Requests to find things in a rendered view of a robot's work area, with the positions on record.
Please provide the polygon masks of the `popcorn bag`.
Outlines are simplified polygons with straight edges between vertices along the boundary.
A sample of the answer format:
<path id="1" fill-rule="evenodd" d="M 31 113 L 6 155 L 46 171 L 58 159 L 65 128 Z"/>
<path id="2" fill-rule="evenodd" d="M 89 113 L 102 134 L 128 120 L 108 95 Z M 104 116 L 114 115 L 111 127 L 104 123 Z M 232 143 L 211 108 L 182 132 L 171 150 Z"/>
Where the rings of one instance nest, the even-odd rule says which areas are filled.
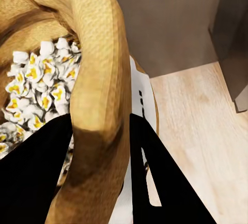
<path id="1" fill-rule="evenodd" d="M 69 108 L 70 168 L 56 185 L 45 224 L 130 224 L 133 219 L 130 114 L 159 137 L 156 98 L 129 52 L 117 0 L 0 0 L 0 126 L 11 103 L 14 51 L 40 56 L 41 41 L 81 46 Z M 21 64 L 21 69 L 26 65 Z M 145 174 L 149 164 L 142 148 Z"/>

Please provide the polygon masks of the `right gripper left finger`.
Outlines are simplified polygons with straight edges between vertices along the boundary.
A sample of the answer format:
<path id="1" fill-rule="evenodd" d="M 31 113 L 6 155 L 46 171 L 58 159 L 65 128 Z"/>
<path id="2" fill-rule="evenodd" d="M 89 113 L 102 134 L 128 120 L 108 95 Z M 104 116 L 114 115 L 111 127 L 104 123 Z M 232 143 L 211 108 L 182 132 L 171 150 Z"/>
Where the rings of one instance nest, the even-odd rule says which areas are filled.
<path id="1" fill-rule="evenodd" d="M 72 136 L 58 115 L 0 160 L 0 224 L 45 224 Z"/>

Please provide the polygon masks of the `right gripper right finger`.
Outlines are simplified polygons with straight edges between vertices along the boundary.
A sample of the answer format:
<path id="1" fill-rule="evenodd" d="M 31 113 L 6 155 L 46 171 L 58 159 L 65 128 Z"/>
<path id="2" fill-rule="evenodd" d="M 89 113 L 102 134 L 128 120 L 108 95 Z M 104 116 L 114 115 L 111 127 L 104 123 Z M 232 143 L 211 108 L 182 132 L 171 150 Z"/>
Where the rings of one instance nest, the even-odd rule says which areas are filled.
<path id="1" fill-rule="evenodd" d="M 149 122 L 130 114 L 133 224 L 216 224 Z M 149 201 L 144 149 L 162 206 Z"/>

